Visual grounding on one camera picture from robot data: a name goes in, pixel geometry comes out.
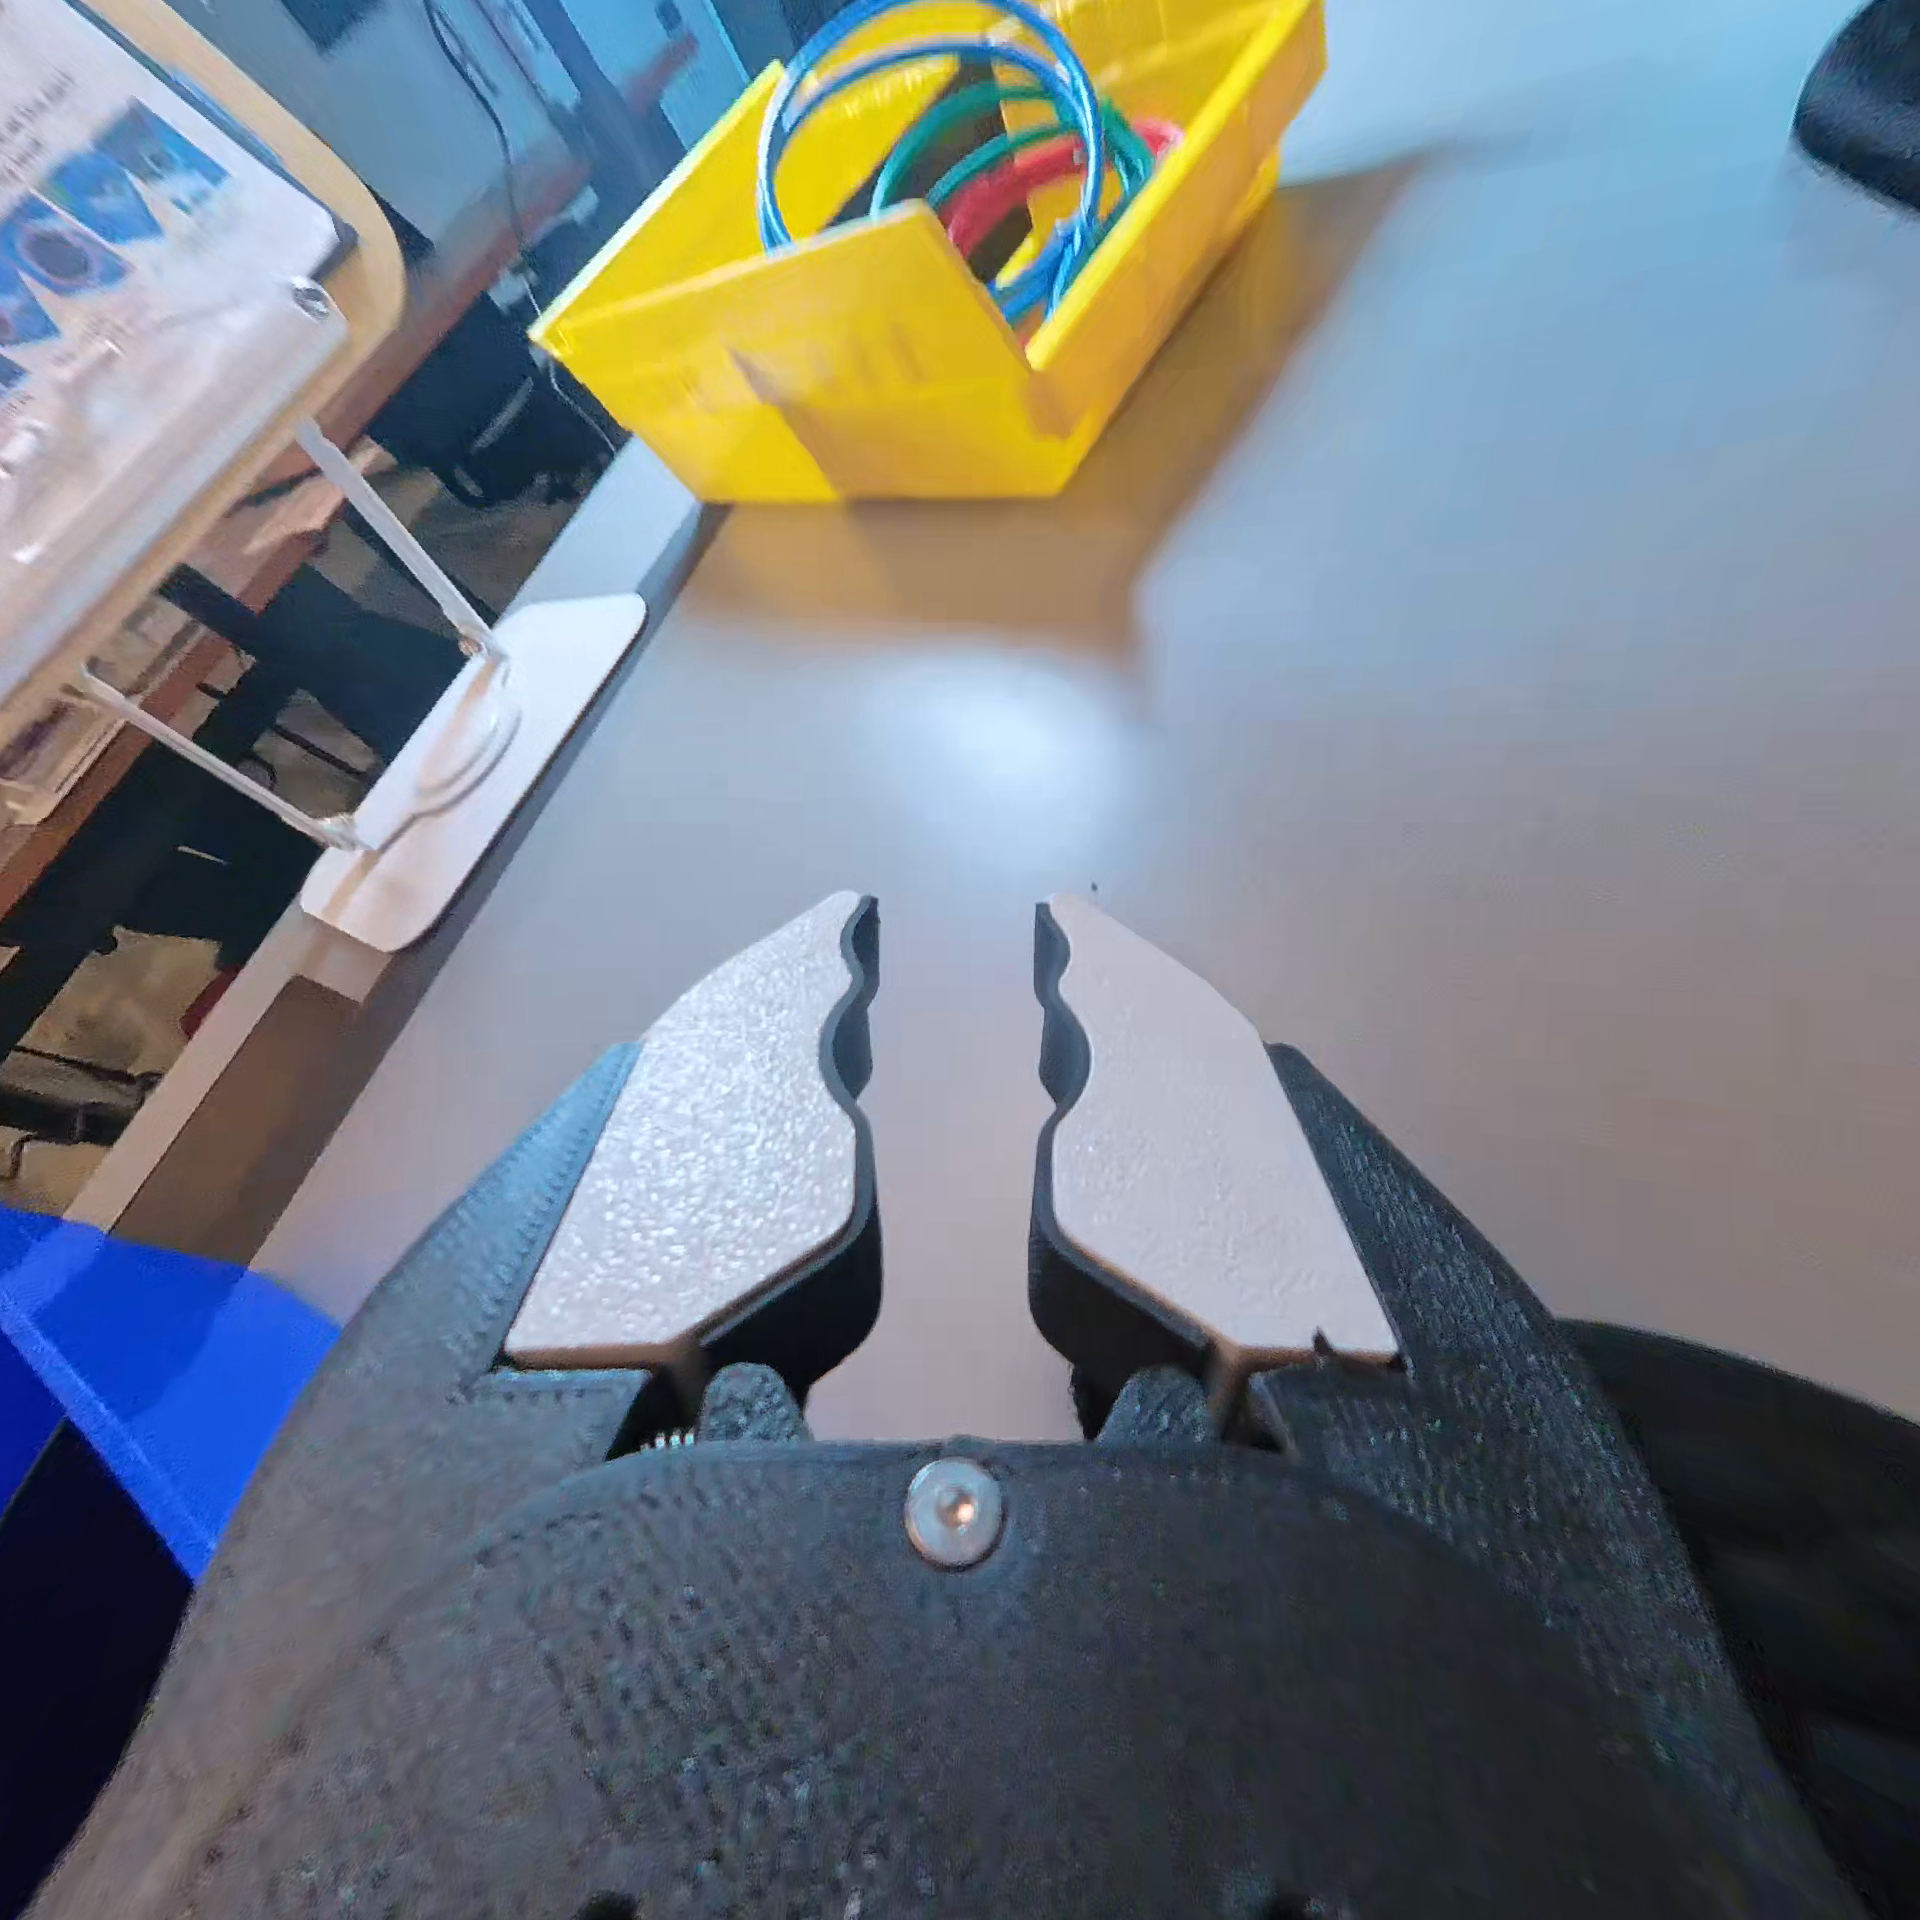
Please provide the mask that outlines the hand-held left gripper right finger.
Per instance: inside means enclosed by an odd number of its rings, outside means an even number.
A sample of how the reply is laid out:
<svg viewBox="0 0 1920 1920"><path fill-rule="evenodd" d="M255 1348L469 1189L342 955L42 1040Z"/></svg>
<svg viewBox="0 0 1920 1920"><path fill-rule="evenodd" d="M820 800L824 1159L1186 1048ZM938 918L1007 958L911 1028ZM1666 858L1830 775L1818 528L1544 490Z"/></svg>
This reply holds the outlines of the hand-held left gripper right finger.
<svg viewBox="0 0 1920 1920"><path fill-rule="evenodd" d="M1034 910L1030 1312L1101 1435L1171 1377L1215 1433L1267 1375L1403 1396L1403 1333L1258 1024L1092 900Z"/></svg>

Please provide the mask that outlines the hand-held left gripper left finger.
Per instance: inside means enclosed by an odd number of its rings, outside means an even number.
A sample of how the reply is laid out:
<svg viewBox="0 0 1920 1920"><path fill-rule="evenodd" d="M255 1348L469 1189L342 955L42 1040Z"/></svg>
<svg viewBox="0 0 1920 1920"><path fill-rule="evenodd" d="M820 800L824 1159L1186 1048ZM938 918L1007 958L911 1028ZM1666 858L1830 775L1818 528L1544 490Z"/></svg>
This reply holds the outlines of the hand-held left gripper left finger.
<svg viewBox="0 0 1920 1920"><path fill-rule="evenodd" d="M698 1412L736 1364L798 1406L876 1325L876 897L832 892L640 1036L503 1339L525 1373L642 1371Z"/></svg>

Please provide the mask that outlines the dark rounded object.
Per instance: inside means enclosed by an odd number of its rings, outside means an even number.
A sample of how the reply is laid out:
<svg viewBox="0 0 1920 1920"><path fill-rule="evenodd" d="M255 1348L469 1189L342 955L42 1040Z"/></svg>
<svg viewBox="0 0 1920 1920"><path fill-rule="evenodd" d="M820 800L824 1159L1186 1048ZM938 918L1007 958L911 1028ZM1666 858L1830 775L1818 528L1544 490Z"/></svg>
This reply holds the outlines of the dark rounded object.
<svg viewBox="0 0 1920 1920"><path fill-rule="evenodd" d="M1869 2L1839 30L1793 137L1833 178L1917 212L1917 2Z"/></svg>

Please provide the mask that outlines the printed instruction sheet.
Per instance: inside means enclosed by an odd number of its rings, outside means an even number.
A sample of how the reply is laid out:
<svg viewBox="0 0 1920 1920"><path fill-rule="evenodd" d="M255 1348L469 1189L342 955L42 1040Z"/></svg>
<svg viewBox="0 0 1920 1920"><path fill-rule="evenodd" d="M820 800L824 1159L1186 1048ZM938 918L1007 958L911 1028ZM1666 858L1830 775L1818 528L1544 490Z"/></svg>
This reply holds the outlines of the printed instruction sheet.
<svg viewBox="0 0 1920 1920"><path fill-rule="evenodd" d="M5 5L5 518L173 436L252 431L336 356L349 232L79 5Z"/></svg>

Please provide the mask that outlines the blue plastic bin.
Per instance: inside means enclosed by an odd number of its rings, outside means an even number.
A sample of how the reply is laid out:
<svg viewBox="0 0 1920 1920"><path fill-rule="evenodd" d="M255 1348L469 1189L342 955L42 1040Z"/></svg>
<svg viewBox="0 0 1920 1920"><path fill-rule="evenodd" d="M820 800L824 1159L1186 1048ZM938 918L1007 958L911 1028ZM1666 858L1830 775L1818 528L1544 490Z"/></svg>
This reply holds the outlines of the blue plastic bin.
<svg viewBox="0 0 1920 1920"><path fill-rule="evenodd" d="M336 1339L241 1263L3 1209L3 1915L113 1773Z"/></svg>

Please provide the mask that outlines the yellow plastic bin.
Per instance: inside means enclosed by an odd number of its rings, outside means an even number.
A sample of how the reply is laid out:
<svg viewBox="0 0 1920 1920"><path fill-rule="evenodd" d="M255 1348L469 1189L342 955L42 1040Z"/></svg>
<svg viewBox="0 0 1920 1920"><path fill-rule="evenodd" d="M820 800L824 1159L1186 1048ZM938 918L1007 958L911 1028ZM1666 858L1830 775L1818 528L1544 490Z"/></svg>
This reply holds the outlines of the yellow plastic bin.
<svg viewBox="0 0 1920 1920"><path fill-rule="evenodd" d="M723 506L1053 496L1280 179L1323 5L846 5L534 324Z"/></svg>

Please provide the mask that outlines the dark knit cloth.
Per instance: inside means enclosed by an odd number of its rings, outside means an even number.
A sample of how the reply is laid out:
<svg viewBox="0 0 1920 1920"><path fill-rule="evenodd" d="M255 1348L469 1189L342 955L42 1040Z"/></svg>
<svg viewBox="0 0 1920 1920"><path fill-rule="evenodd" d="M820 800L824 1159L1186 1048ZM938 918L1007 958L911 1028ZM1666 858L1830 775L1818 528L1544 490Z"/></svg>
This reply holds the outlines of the dark knit cloth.
<svg viewBox="0 0 1920 1920"><path fill-rule="evenodd" d="M1874 1915L1917 1915L1917 1429L1563 1319L1668 1503L1775 1758Z"/></svg>

